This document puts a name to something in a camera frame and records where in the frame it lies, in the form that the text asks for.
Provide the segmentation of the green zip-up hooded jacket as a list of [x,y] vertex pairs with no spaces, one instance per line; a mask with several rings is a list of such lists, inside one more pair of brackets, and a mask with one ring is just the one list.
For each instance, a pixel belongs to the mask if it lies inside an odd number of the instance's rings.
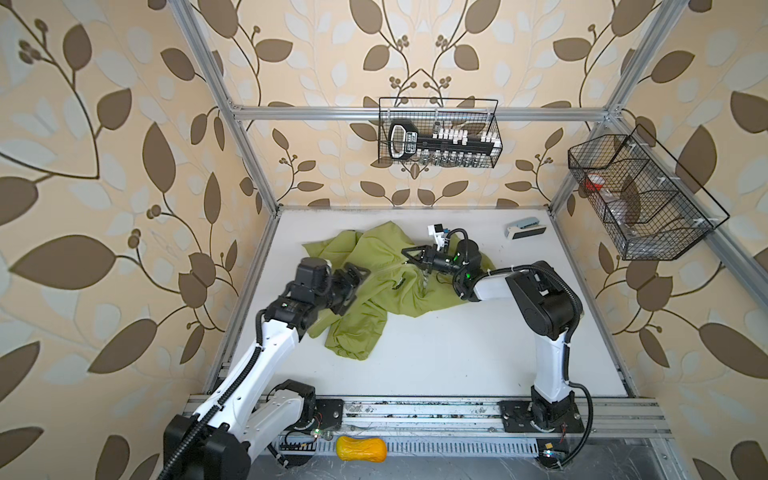
[[447,274],[427,274],[406,262],[401,251],[413,245],[393,222],[364,232],[344,230],[332,238],[304,244],[309,256],[325,259],[333,268],[351,263],[370,271],[347,313],[321,311],[309,336],[326,333],[327,349],[341,357],[365,360],[383,334],[390,313],[417,318],[463,304]]

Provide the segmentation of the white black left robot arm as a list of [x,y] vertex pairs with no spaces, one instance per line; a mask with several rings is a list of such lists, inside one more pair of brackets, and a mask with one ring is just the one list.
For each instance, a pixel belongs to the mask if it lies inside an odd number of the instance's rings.
[[163,434],[162,479],[245,479],[254,459],[288,427],[312,423],[314,390],[301,382],[259,400],[280,364],[319,314],[345,314],[371,272],[305,257],[295,278],[255,317],[255,341],[219,387],[190,416],[177,415]]

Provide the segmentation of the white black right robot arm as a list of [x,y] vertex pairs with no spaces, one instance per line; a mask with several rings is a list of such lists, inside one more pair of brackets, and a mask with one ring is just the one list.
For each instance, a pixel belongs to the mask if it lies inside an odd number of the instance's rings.
[[446,244],[401,250],[406,262],[451,277],[457,296],[469,302],[513,300],[536,335],[537,372],[531,388],[529,422],[550,432],[575,413],[575,385],[569,380],[571,339],[584,314],[575,291],[543,260],[487,270],[476,242],[462,239],[453,253]]

